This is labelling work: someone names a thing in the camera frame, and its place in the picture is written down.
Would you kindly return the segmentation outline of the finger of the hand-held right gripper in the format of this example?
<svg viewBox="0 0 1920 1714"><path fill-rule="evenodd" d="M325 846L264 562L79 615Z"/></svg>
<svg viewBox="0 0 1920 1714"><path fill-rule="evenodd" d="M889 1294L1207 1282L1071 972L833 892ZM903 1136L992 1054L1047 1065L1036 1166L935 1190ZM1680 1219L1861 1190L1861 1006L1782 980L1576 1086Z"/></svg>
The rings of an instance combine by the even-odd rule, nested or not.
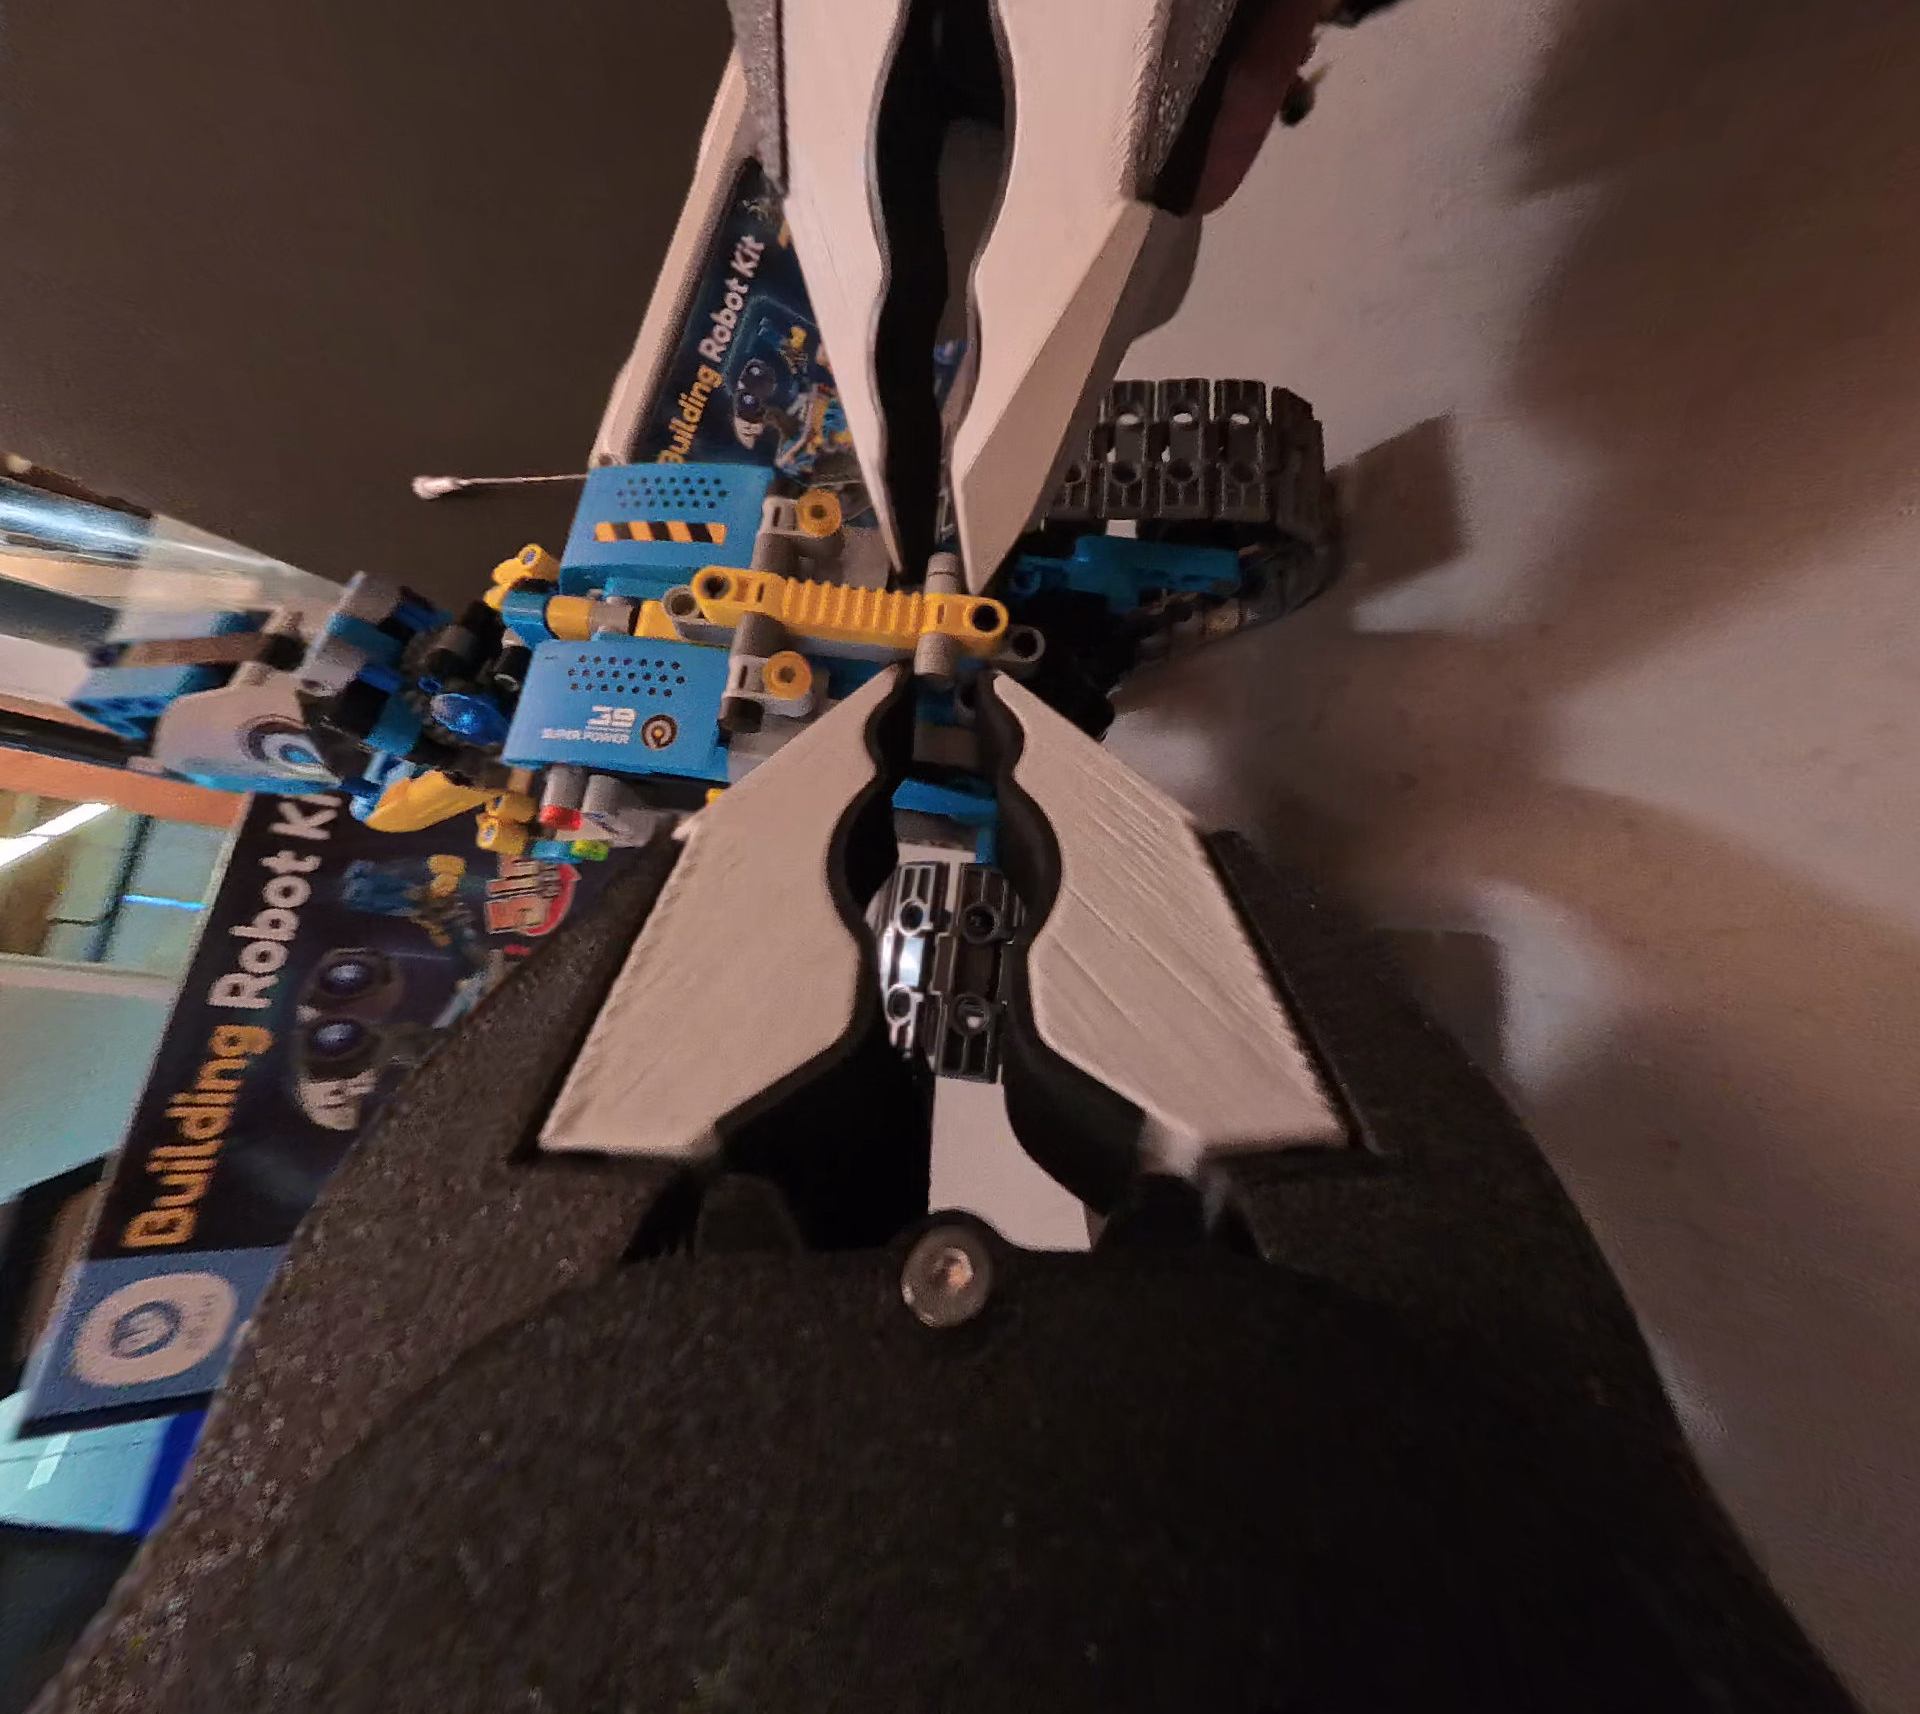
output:
<svg viewBox="0 0 1920 1714"><path fill-rule="evenodd" d="M1171 0L992 0L1007 152L978 248L975 366L950 448L968 590L986 590L1134 340L1167 220L1142 188Z"/></svg>
<svg viewBox="0 0 1920 1714"><path fill-rule="evenodd" d="M900 575L907 547L885 478L889 409L876 371L891 277L876 133L904 25L907 0L779 0L782 211Z"/></svg>

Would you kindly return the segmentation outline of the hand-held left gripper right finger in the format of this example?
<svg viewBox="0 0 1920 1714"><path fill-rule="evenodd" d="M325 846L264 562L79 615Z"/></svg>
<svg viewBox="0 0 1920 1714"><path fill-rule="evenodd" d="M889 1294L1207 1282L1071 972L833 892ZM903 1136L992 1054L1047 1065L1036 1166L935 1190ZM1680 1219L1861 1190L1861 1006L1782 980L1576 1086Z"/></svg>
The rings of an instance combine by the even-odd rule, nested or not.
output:
<svg viewBox="0 0 1920 1714"><path fill-rule="evenodd" d="M1011 675L986 690L1007 874L1036 919L1007 1104L1057 1176L1203 1176L1352 1140L1199 823Z"/></svg>

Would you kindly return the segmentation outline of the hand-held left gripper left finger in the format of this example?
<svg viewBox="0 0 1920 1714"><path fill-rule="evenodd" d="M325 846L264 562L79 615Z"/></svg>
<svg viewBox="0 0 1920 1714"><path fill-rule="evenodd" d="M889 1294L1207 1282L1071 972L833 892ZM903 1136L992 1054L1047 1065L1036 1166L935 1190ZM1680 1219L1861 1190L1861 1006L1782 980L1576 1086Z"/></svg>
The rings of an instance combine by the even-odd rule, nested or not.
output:
<svg viewBox="0 0 1920 1714"><path fill-rule="evenodd" d="M873 1027L911 738L911 672L880 670L684 823L542 1151L699 1161Z"/></svg>

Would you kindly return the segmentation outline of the blue tracked toy robot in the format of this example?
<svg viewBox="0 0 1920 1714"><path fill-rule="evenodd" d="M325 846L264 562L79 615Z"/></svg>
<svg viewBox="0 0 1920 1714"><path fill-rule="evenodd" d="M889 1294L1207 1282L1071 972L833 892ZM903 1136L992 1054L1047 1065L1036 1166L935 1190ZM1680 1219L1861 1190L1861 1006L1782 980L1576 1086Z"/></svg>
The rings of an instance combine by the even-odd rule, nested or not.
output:
<svg viewBox="0 0 1920 1714"><path fill-rule="evenodd" d="M1121 380L1070 443L1000 599L894 590L834 486L738 462L606 464L563 550L463 613L357 575L317 620L123 626L73 707L168 777L336 792L375 831L642 848L883 664L997 647L1095 735L1146 657L1307 603L1333 572L1316 412L1260 380Z"/></svg>

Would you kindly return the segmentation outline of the dark toy kit box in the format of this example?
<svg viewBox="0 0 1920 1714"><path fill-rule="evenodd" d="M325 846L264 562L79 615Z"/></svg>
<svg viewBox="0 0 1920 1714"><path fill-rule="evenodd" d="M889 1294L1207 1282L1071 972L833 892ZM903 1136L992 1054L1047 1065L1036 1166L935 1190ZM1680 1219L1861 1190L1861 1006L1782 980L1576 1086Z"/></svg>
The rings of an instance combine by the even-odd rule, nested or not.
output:
<svg viewBox="0 0 1920 1714"><path fill-rule="evenodd" d="M4 1401L4 1524L146 1535L331 1175L409 1070L634 848L375 831L257 796L203 910L85 1246Z"/></svg>

